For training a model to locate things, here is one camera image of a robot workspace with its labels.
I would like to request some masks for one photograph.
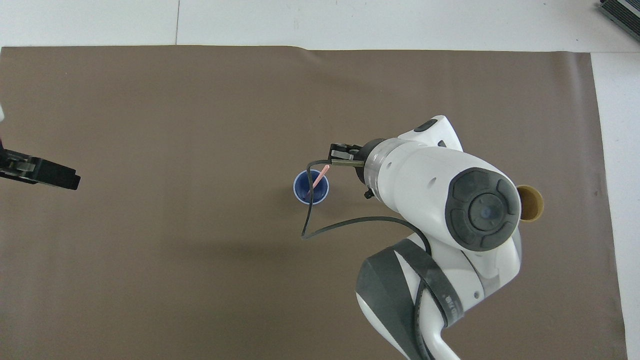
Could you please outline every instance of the brown paper mat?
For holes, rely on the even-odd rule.
[[[76,192],[1,180],[3,359],[401,359],[355,298],[408,234],[301,241],[294,176],[332,142],[447,115],[545,197],[520,275],[444,331],[463,359],[624,359],[589,54],[292,47],[4,48],[5,147]],[[389,215],[329,173],[312,228]]]

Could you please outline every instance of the cup rim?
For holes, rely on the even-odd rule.
[[[317,172],[318,174],[320,174],[319,170],[316,169],[311,169],[312,172]],[[298,194],[296,193],[296,181],[298,180],[298,178],[302,175],[302,174],[306,174],[307,171],[306,170],[302,170],[294,179],[293,179],[293,195],[296,197],[296,199],[298,199],[298,201],[300,201],[301,203],[303,203],[304,205],[309,205],[309,201],[304,201],[303,199],[301,199]],[[327,178],[327,176],[323,176],[324,180],[326,181],[326,193],[324,193],[324,196],[320,198],[320,200],[315,201],[314,205],[318,205],[320,204],[322,201],[324,201],[326,199],[326,197],[329,195],[329,179]]]

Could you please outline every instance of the black cable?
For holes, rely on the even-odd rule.
[[[413,226],[411,223],[409,223],[406,220],[400,219],[400,218],[394,218],[394,217],[362,217],[362,218],[353,218],[351,220],[345,220],[345,221],[341,221],[341,222],[337,222],[333,225],[329,225],[329,226],[325,226],[320,230],[316,230],[311,234],[307,234],[307,227],[309,225],[309,222],[311,220],[311,209],[313,208],[313,204],[314,204],[314,187],[313,187],[313,178],[311,176],[311,167],[315,166],[315,165],[320,165],[320,164],[331,164],[331,160],[317,160],[317,161],[312,161],[307,165],[307,179],[309,181],[309,191],[310,191],[310,197],[311,199],[309,200],[309,207],[307,210],[307,219],[305,220],[305,226],[302,228],[302,233],[300,234],[300,237],[302,238],[302,240],[307,240],[310,239],[318,234],[321,234],[325,231],[329,231],[329,230],[333,230],[336,229],[338,227],[341,226],[345,226],[345,225],[351,225],[351,224],[356,224],[359,222],[367,222],[367,221],[386,221],[386,222],[395,222],[397,224],[401,224],[404,225],[406,227],[408,227],[409,229],[411,229],[413,232],[415,232],[418,236],[420,236],[420,239],[422,240],[422,242],[424,243],[424,246],[429,247],[429,241],[427,240],[427,237],[424,236],[424,234],[422,233],[422,231],[420,229],[418,229],[417,227]]]
[[[422,305],[422,292],[425,288],[429,288],[424,280],[420,280],[420,284],[418,285],[418,294],[415,298],[415,306],[413,307],[413,333],[415,334],[415,341],[418,344],[418,349],[420,350],[420,355],[423,360],[433,360],[433,355],[429,351],[427,344],[422,337],[422,331],[420,331],[420,306]]]

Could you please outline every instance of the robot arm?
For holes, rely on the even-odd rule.
[[[356,172],[369,188],[365,196],[428,239],[413,234],[367,258],[356,284],[365,317],[409,360],[458,359],[442,329],[520,270],[516,186],[463,152],[444,116],[363,147],[333,144],[330,159],[363,162]]]

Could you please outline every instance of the blue cup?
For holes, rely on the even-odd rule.
[[[312,182],[316,181],[318,175],[320,175],[320,171],[312,169],[311,170],[311,179]],[[307,178],[307,171],[304,170],[293,181],[293,194],[296,198],[302,202],[303,204],[309,205],[309,201],[311,201],[311,195],[307,197],[307,193],[309,192],[309,180]],[[329,195],[329,180],[327,180],[326,176],[323,176],[318,185],[314,188],[314,205],[319,204]]]

